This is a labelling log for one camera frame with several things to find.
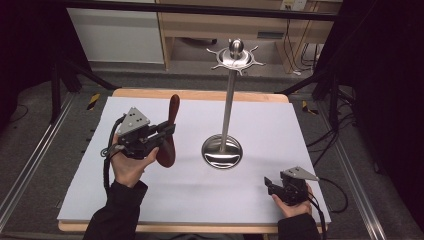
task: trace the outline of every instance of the black sleeve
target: black sleeve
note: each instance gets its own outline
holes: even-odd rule
[[[315,220],[305,213],[278,221],[278,240],[319,240]]]
[[[146,191],[147,185],[140,181],[134,188],[113,182],[106,206],[93,215],[83,239],[134,239],[140,204]]]

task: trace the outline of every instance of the wall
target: wall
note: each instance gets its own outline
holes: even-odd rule
[[[68,12],[90,62],[164,63],[156,13],[91,9]]]

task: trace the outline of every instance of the human hand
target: human hand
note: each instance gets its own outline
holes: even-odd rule
[[[307,186],[309,194],[312,195],[311,187],[309,186],[309,184],[307,184]],[[277,206],[281,209],[281,212],[283,212],[286,218],[294,217],[304,213],[312,215],[312,206],[308,200],[299,203],[298,205],[288,206],[277,195],[272,194],[271,196],[272,199],[274,199],[275,204],[277,204]]]
[[[112,144],[115,143],[118,143],[118,135],[116,134],[113,136]],[[144,169],[156,160],[158,151],[158,147],[154,148],[143,160],[127,158],[121,152],[116,153],[111,160],[115,181],[129,188],[133,188],[138,180],[140,180]]]

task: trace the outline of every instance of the stainless steel stand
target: stainless steel stand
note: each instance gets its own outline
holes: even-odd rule
[[[242,75],[242,70],[252,65],[264,65],[255,61],[252,51],[244,50],[244,44],[240,39],[230,41],[230,46],[218,52],[209,49],[208,52],[216,54],[218,67],[229,69],[227,97],[225,101],[224,122],[222,134],[214,135],[208,138],[202,146],[202,156],[205,161],[217,169],[229,169],[235,167],[243,157],[243,149],[240,143],[233,137],[228,135],[228,126],[230,124],[231,108],[234,96],[234,86],[237,73]]]

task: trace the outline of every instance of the white surface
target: white surface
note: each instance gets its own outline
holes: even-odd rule
[[[229,135],[242,145],[243,158],[230,170],[207,165],[201,146],[221,133],[224,105],[223,101],[181,100],[174,134],[176,163],[163,168],[155,162],[143,174],[149,190],[141,204],[141,222],[276,224],[283,216],[267,194],[264,176],[281,184],[279,172],[295,166],[315,174],[293,106],[288,103],[234,102]],[[109,98],[59,220],[88,221],[104,206],[100,150],[106,147],[116,119],[132,106],[150,118],[151,124],[168,118],[167,99]],[[318,183],[308,183],[330,222]],[[316,210],[313,215],[319,222]]]
[[[68,13],[89,61],[163,64],[156,13],[71,8]]]

